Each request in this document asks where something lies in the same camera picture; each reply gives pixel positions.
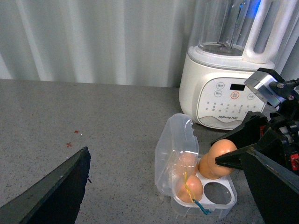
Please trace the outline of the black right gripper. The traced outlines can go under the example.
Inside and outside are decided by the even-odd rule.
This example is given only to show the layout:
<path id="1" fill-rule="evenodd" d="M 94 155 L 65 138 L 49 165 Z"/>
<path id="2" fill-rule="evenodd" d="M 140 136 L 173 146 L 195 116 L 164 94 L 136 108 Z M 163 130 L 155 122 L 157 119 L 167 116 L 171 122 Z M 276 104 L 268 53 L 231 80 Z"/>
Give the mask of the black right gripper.
<path id="1" fill-rule="evenodd" d="M 277 164 L 297 173 L 299 171 L 299 102 L 286 100 L 277 112 L 270 113 L 270 121 L 261 112 L 249 111 L 243 122 L 211 141 L 232 141 L 237 149 L 216 157 L 217 165 L 244 168 L 241 156 L 254 149 Z"/>

